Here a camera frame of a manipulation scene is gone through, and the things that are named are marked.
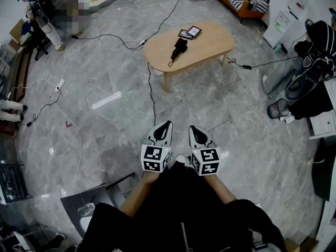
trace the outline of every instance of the gray marble floor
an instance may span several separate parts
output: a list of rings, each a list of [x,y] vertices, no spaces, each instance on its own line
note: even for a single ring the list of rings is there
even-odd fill
[[[157,30],[176,1],[116,0],[92,14],[91,25],[81,36],[112,33],[125,41],[141,41]],[[218,0],[180,0],[161,32],[200,20],[214,20],[227,27],[236,42],[229,57],[240,64],[279,59],[262,38],[265,29],[261,24],[247,19],[241,25],[238,16]],[[52,76],[50,82],[57,83],[81,67],[65,78],[57,103],[78,126],[82,140],[80,173],[62,186],[66,195],[72,195],[131,171],[141,174],[140,144],[153,125],[154,115],[141,48],[128,50],[121,45],[106,53],[120,44],[113,37],[66,37],[64,42],[65,51],[50,47],[49,55],[31,62],[27,84],[46,74]],[[138,45],[129,43],[130,47]],[[154,69],[151,84],[156,121],[174,123],[174,155],[187,154],[189,125],[209,130],[226,154],[220,179],[238,198],[260,204],[284,236],[300,242],[316,227],[322,205],[313,193],[311,166],[307,164],[317,141],[308,140],[306,120],[286,125],[267,117],[266,108],[272,101],[264,94],[260,79],[281,70],[281,64],[251,71],[232,64],[222,67],[220,59],[215,59],[173,77],[168,93],[162,89],[162,75]],[[24,98],[29,106],[25,120],[50,102],[53,93],[53,86],[46,81],[35,83]],[[92,107],[116,94],[121,96]],[[60,182],[76,173],[80,159],[76,127],[67,128],[66,121],[55,106],[46,108],[31,127],[20,128],[16,145],[34,196],[28,201],[32,213],[40,223],[58,229],[76,243],[80,236],[59,194]],[[121,187],[127,193],[135,183],[126,182]]]

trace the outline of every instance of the white wall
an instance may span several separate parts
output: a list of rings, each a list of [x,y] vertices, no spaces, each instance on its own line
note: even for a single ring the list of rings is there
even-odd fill
[[[277,17],[279,11],[288,5],[289,0],[270,0],[268,13],[264,16],[263,20],[267,25],[272,25]],[[310,10],[307,12],[307,18],[312,19],[314,22],[323,20],[331,24],[331,14],[329,8],[333,7],[336,10],[336,0],[309,0]],[[295,39],[298,39],[305,33],[305,25],[303,22],[296,23],[287,33],[282,43],[288,47]]]
[[[11,40],[9,32],[20,19],[27,19],[23,10],[23,2],[0,0],[0,45]]]

